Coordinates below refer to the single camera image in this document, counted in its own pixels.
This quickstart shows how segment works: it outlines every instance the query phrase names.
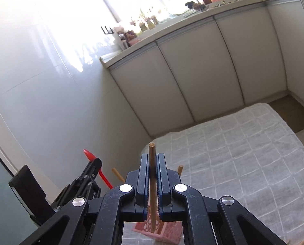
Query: white wall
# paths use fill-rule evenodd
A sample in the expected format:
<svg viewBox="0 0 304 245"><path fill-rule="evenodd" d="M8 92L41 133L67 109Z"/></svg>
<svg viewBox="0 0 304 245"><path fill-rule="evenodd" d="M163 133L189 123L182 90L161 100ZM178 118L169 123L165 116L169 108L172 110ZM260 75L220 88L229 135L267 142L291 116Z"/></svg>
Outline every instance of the white wall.
<svg viewBox="0 0 304 245"><path fill-rule="evenodd" d="M112 167L138 168L150 137L98 60L112 50L100 26L112 23L101 0L0 0L0 121L25 155L7 155L0 133L13 172L33 162L63 188L88 163L83 149L114 184Z"/></svg>

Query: wooden stick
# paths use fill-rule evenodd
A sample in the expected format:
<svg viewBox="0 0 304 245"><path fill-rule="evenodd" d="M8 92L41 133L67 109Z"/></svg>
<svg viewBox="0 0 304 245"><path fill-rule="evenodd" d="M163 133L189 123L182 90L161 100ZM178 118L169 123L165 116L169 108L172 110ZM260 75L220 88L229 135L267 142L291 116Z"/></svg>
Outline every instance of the wooden stick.
<svg viewBox="0 0 304 245"><path fill-rule="evenodd" d="M179 175L179 176L181 176L181 173L183 172L183 168L184 168L183 165L179 165L179 166L178 166L177 172L178 172L178 175Z"/></svg>
<svg viewBox="0 0 304 245"><path fill-rule="evenodd" d="M154 233L156 225L156 168L155 168L155 143L149 143L150 166L150 207L151 231Z"/></svg>
<svg viewBox="0 0 304 245"><path fill-rule="evenodd" d="M116 168L112 168L111 171L117 176L119 180L125 183L125 179L120 175L120 173L118 172L118 170L116 170Z"/></svg>

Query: pink plastic container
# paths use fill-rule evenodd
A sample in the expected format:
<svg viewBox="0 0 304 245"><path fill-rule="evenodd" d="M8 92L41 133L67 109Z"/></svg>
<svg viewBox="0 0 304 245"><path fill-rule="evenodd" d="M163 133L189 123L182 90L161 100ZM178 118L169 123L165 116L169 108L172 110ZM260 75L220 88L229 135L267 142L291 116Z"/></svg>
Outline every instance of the pink plastic container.
<svg viewBox="0 0 304 245"><path fill-rule="evenodd" d="M159 215L156 215L156 230L151 233L151 216L148 209L148 219L145 222L137 222L133 231L142 233L143 235L153 238L157 241L179 244L183 227L181 221L178 222L162 222L159 220Z"/></svg>

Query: white cabinet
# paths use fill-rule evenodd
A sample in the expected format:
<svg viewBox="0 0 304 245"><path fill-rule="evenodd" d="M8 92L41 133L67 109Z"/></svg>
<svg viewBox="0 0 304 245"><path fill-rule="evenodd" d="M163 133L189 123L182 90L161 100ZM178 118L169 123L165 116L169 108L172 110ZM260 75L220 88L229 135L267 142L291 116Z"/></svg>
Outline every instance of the white cabinet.
<svg viewBox="0 0 304 245"><path fill-rule="evenodd" d="M286 90L279 42L264 5L233 10L219 15L216 21L233 59L246 104Z"/></svg>
<svg viewBox="0 0 304 245"><path fill-rule="evenodd" d="M184 97L155 43L113 65L111 74L151 136L193 123Z"/></svg>
<svg viewBox="0 0 304 245"><path fill-rule="evenodd" d="M243 106L237 75L215 21L158 41L196 121Z"/></svg>
<svg viewBox="0 0 304 245"><path fill-rule="evenodd" d="M288 89L304 101L304 9L300 0L268 3L284 57Z"/></svg>

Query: metal screw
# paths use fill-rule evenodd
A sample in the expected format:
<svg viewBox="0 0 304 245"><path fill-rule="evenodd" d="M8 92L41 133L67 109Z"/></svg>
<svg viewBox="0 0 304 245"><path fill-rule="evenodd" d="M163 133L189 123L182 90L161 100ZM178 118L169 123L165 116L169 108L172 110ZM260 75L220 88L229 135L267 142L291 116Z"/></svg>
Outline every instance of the metal screw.
<svg viewBox="0 0 304 245"><path fill-rule="evenodd" d="M77 197L73 200L73 206L82 206L85 200L82 197Z"/></svg>
<svg viewBox="0 0 304 245"><path fill-rule="evenodd" d="M187 186L185 184L177 184L174 189L179 192L183 192L187 190Z"/></svg>
<svg viewBox="0 0 304 245"><path fill-rule="evenodd" d="M234 204L234 198L230 197L230 196L225 196L221 199L222 203L225 205L232 205Z"/></svg>
<svg viewBox="0 0 304 245"><path fill-rule="evenodd" d="M121 190L122 192L130 192L132 189L132 186L129 184L123 184L120 185L119 190Z"/></svg>

